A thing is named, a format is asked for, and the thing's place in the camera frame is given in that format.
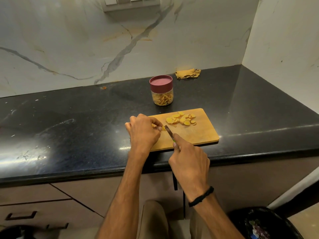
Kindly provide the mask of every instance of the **jar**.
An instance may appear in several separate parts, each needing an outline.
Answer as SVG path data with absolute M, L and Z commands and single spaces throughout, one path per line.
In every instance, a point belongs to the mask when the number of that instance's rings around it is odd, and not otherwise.
M 168 75 L 154 76 L 150 79 L 153 101 L 156 105 L 166 106 L 173 101 L 173 78 Z

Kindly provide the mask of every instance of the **yellow cloth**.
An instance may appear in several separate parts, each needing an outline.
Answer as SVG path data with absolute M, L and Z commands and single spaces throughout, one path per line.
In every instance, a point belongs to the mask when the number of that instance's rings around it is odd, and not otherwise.
M 200 72 L 201 72 L 200 69 L 189 69 L 189 70 L 176 71 L 175 74 L 178 79 L 186 79 L 189 77 L 197 78 Z

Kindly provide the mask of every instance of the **jar lid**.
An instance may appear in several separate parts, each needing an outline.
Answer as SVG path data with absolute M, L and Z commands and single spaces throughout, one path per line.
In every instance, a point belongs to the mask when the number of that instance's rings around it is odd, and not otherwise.
M 151 91 L 162 94 L 173 89 L 173 78 L 168 75 L 154 76 L 150 79 Z

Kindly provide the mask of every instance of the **pants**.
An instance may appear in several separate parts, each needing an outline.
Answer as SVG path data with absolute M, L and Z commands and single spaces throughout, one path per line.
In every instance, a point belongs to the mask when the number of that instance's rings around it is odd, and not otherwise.
M 195 211 L 190 219 L 189 230 L 192 239 L 214 239 L 205 222 Z M 158 202 L 145 202 L 138 239 L 169 239 L 168 222 L 164 209 Z

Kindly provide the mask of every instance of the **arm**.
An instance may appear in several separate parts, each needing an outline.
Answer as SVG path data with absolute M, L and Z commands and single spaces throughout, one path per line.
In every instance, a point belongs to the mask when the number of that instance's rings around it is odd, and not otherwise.
M 162 123 L 139 114 L 125 127 L 131 137 L 131 150 L 121 183 L 106 213 L 97 239 L 135 239 L 138 230 L 139 185 L 143 165 L 158 141 Z
M 210 160 L 207 154 L 191 143 L 174 134 L 174 153 L 169 164 L 189 201 L 194 201 L 209 188 L 207 184 Z M 194 206 L 216 239 L 244 239 L 218 204 L 215 195 L 210 194 Z

